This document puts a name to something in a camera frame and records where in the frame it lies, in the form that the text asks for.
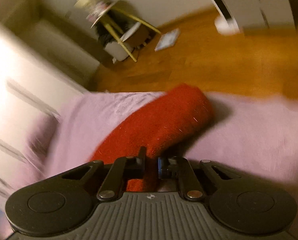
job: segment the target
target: bed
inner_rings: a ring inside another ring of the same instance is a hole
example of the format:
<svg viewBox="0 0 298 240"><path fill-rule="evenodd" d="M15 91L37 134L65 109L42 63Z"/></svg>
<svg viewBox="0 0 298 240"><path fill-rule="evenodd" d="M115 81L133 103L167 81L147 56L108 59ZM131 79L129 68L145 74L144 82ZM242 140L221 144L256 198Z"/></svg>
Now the bed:
<svg viewBox="0 0 298 240"><path fill-rule="evenodd" d="M26 162L6 181L13 191L87 162L96 147L126 117L163 92L87 93L55 116L44 115L28 136ZM210 159L272 181L298 203L298 101L210 92L215 123L177 147L192 162ZM6 220L0 234L10 233ZM298 239L298 213L289 232Z"/></svg>

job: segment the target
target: wooden floor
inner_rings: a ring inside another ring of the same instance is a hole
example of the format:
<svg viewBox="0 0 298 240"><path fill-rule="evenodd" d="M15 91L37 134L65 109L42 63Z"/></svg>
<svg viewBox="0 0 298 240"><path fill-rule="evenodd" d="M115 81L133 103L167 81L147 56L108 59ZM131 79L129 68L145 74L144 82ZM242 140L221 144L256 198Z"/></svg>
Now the wooden floor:
<svg viewBox="0 0 298 240"><path fill-rule="evenodd" d="M174 47L154 51L160 38L127 58L101 66L90 89L130 92L169 90L185 82L204 91L255 97L283 94L298 98L298 30L276 35L222 36L214 10L188 17L161 31L179 28Z"/></svg>

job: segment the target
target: yellow table leg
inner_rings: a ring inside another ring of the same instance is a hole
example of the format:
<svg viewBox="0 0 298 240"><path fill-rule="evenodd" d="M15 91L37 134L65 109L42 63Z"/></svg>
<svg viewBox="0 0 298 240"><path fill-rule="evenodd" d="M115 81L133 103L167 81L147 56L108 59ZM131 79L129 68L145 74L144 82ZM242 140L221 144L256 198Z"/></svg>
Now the yellow table leg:
<svg viewBox="0 0 298 240"><path fill-rule="evenodd" d="M115 28L119 33L124 34L123 30L119 27L114 20L112 20L108 15L104 15L103 18L107 23L109 23L113 28Z"/></svg>
<svg viewBox="0 0 298 240"><path fill-rule="evenodd" d="M150 29L154 30L156 33L161 34L161 31L159 31L157 28L153 27L153 26L150 25L149 23L145 22L145 21L142 20L142 19L139 19L139 18L136 17L136 16L127 13L126 11L124 11L124 10L122 10L122 9L120 9L120 8L117 8L117 7L115 7L115 6L113 6L111 9L112 9L112 10L115 10L115 11L117 11L117 12L120 12L120 13L124 14L125 16L127 16L127 17L129 17L129 18L131 18L131 19L133 19L133 20L135 20L135 21L137 21L137 22L140 22L140 23L142 23L143 25L146 25L146 26L149 27Z"/></svg>
<svg viewBox="0 0 298 240"><path fill-rule="evenodd" d="M133 59L134 62L137 62L136 58L132 55L132 53L127 49L127 47L123 44L119 36L116 34L114 29L111 27L109 23L107 23L103 18L100 19L101 23L107 29L107 31L116 39L116 41L123 47L123 49L129 54L129 56Z"/></svg>

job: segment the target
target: silver screw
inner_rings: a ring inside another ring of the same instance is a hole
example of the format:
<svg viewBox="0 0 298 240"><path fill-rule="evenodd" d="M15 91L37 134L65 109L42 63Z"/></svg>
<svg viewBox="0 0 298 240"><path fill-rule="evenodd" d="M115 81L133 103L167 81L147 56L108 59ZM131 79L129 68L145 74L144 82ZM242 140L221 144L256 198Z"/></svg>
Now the silver screw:
<svg viewBox="0 0 298 240"><path fill-rule="evenodd" d="M200 198L203 196L203 193L199 190L190 190L188 193L187 193L187 196L189 198Z"/></svg>
<svg viewBox="0 0 298 240"><path fill-rule="evenodd" d="M114 192L112 190L104 190L99 193L102 198L112 198L114 197Z"/></svg>

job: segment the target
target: red fabric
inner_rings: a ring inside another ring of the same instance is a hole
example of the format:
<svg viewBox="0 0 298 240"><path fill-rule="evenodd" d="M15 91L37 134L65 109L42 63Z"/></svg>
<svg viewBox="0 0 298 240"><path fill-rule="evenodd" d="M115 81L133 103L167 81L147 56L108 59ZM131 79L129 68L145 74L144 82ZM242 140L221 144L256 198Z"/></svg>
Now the red fabric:
<svg viewBox="0 0 298 240"><path fill-rule="evenodd" d="M128 181L128 191L154 191L156 160L168 147L204 127L213 118L209 100L197 88L186 84L146 104L115 128L94 152L91 161L113 163L122 156L137 156L147 147L144 179Z"/></svg>

